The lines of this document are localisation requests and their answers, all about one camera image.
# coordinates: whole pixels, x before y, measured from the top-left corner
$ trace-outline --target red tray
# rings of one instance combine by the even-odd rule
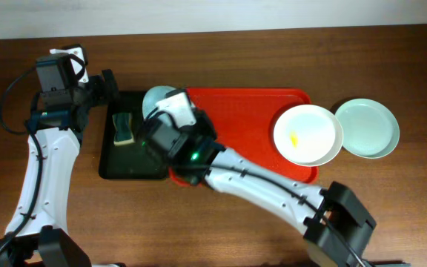
[[[287,109],[311,104],[294,88],[188,88],[192,102],[212,120],[218,142],[246,159],[291,179],[313,183],[317,167],[289,162],[276,150],[274,124]]]

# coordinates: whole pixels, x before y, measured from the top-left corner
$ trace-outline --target black tray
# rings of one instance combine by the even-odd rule
[[[119,92],[121,100],[108,105],[103,134],[102,156],[99,175],[103,179],[151,179],[161,180],[168,176],[168,170],[160,162],[149,157],[142,144],[115,146],[113,138],[115,127],[112,115],[118,112],[131,112],[131,130],[133,134],[142,124],[142,98],[145,92]]]

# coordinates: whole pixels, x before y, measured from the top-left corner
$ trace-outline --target green light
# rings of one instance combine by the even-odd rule
[[[191,160],[196,160],[198,158],[199,158],[199,153],[197,153],[197,152],[192,154],[192,156],[191,156]]]

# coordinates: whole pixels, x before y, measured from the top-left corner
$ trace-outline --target cable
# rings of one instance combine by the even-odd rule
[[[34,134],[34,132],[32,132],[29,129],[29,125],[27,124],[27,122],[24,123],[24,126],[26,127],[27,132],[29,133],[30,137],[33,139],[34,145],[36,145],[36,149],[37,149],[37,159],[39,161],[39,168],[37,169],[36,185],[34,187],[33,198],[30,201],[30,205],[29,205],[29,208],[27,210],[27,213],[21,214],[22,216],[24,216],[21,224],[14,230],[14,232],[10,233],[7,236],[6,241],[3,243],[3,245],[1,245],[0,255],[4,252],[4,250],[6,250],[6,248],[9,246],[9,244],[11,244],[14,237],[16,237],[19,234],[19,232],[26,226],[27,222],[29,222],[29,219],[31,218],[31,214],[33,213],[34,208],[36,207],[37,197],[39,196],[39,189],[41,187],[42,166],[43,166],[42,160],[44,160],[44,158],[43,158],[44,155],[42,154],[41,145],[39,144],[39,141],[37,140],[36,135]]]
[[[159,108],[158,107],[155,107],[147,116],[146,116],[146,118],[145,118],[145,121],[146,120],[149,120],[149,118],[151,118],[151,116],[152,115],[154,115],[155,114],[155,112],[156,111],[158,111],[159,110]]]
[[[8,131],[10,134],[24,135],[24,134],[27,134],[27,132],[26,131],[12,130],[6,125],[6,123],[4,123],[4,120],[3,120],[4,101],[6,100],[6,97],[9,94],[9,92],[11,91],[11,89],[13,89],[14,85],[16,85],[16,83],[18,83],[22,78],[29,75],[29,73],[33,72],[35,69],[36,69],[36,67],[34,66],[34,67],[30,68],[29,70],[26,70],[22,75],[20,75],[17,79],[15,79],[14,82],[11,82],[11,84],[7,87],[6,91],[3,93],[2,97],[1,97],[1,100],[0,100],[0,123],[1,123],[1,126],[3,127],[3,129]]]
[[[297,198],[300,202],[303,202],[304,204],[306,204],[316,214],[320,213],[320,211],[312,203],[307,201],[307,199],[305,197],[300,196],[299,194],[297,194],[297,193],[291,191],[290,189],[286,188],[284,185],[281,185],[280,183],[275,182],[272,179],[269,179],[269,178],[267,178],[263,175],[260,175],[260,174],[254,174],[254,173],[251,173],[248,171],[243,171],[243,170],[235,169],[233,167],[228,167],[228,166],[224,166],[224,165],[189,165],[189,166],[182,166],[182,165],[178,166],[178,165],[176,165],[176,166],[171,166],[171,167],[191,169],[191,170],[208,170],[209,168],[218,168],[218,169],[222,169],[222,170],[226,170],[226,171],[234,171],[234,172],[237,172],[238,174],[250,175],[250,176],[264,180],[266,182],[269,182],[269,183],[281,188],[286,193],[290,194],[292,197]],[[343,238],[343,236],[338,232],[338,230],[335,229],[335,227],[331,224],[329,219],[324,214],[322,214],[320,216],[321,216],[321,219],[325,222],[325,225],[332,231],[332,233],[334,233],[334,235],[340,240],[340,242],[347,248],[348,252],[350,252],[350,254],[352,254],[352,256],[355,258],[355,260],[360,264],[360,266],[368,267],[364,263],[364,260],[360,258],[360,256],[355,252],[355,250],[350,246],[350,244],[348,244],[348,242]]]

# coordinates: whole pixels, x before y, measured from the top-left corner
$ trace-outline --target white wall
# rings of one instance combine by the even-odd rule
[[[427,0],[0,0],[0,39],[427,23]]]

